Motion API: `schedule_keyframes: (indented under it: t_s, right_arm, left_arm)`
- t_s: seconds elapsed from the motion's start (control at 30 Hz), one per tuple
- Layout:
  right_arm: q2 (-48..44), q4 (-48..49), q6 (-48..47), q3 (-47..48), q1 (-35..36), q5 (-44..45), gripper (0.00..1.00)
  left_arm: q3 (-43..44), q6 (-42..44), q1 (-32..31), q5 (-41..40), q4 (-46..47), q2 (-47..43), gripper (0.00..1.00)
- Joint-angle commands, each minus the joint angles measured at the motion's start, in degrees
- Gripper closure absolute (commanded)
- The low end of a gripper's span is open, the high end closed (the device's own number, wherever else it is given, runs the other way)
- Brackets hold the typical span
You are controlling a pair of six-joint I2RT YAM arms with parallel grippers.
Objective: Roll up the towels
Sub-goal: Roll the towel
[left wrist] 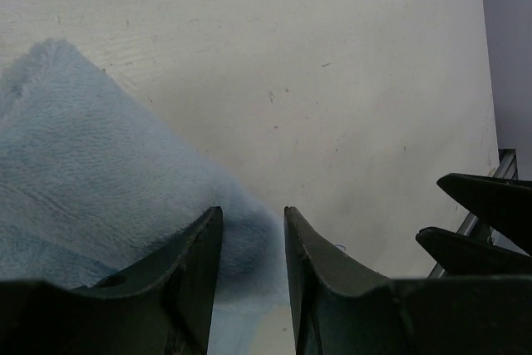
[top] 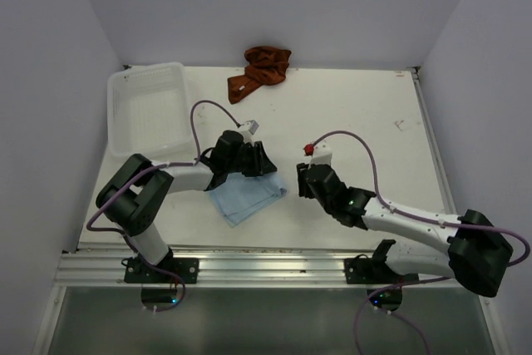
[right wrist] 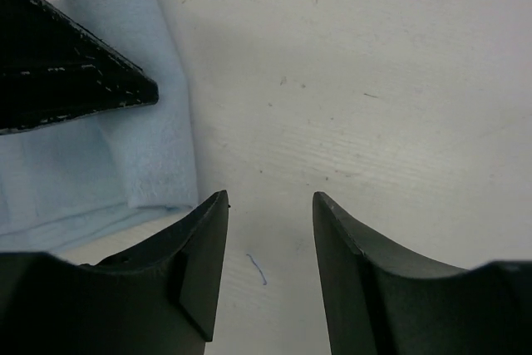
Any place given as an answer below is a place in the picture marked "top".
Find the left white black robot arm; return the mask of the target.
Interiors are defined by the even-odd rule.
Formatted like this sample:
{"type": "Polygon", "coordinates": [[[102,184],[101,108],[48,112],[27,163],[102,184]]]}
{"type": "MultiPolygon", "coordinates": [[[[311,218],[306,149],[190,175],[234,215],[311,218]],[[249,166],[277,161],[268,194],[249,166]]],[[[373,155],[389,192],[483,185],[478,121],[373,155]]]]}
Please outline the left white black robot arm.
{"type": "Polygon", "coordinates": [[[214,147],[192,162],[157,164],[141,154],[131,155],[100,191],[96,207],[116,224],[111,231],[145,260],[145,275],[160,283],[173,271],[170,247],[155,227],[155,217],[168,194],[215,190],[226,186],[232,174],[252,180],[277,171],[261,141],[227,130],[214,147]]]}

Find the light blue towel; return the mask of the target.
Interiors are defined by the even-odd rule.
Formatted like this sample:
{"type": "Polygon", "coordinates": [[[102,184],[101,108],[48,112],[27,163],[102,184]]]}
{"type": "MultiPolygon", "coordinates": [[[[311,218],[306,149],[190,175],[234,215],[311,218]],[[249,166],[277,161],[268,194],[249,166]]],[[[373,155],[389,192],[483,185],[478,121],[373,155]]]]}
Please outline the light blue towel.
{"type": "Polygon", "coordinates": [[[209,197],[227,224],[233,228],[287,193],[288,188],[278,173],[259,177],[233,173],[228,175],[221,186],[210,190],[209,197]]]}

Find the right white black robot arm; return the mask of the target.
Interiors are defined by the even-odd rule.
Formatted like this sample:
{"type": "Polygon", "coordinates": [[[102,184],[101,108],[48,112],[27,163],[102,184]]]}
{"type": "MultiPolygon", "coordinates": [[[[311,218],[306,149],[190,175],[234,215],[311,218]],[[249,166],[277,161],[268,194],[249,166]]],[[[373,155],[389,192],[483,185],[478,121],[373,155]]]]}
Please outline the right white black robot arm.
{"type": "Polygon", "coordinates": [[[455,279],[472,293],[493,298],[499,291],[513,248],[480,212],[447,214],[429,224],[380,203],[370,190],[346,186],[330,165],[300,163],[298,194],[315,199],[341,225],[388,233],[368,259],[351,260],[350,284],[416,282],[420,275],[455,279]]]}

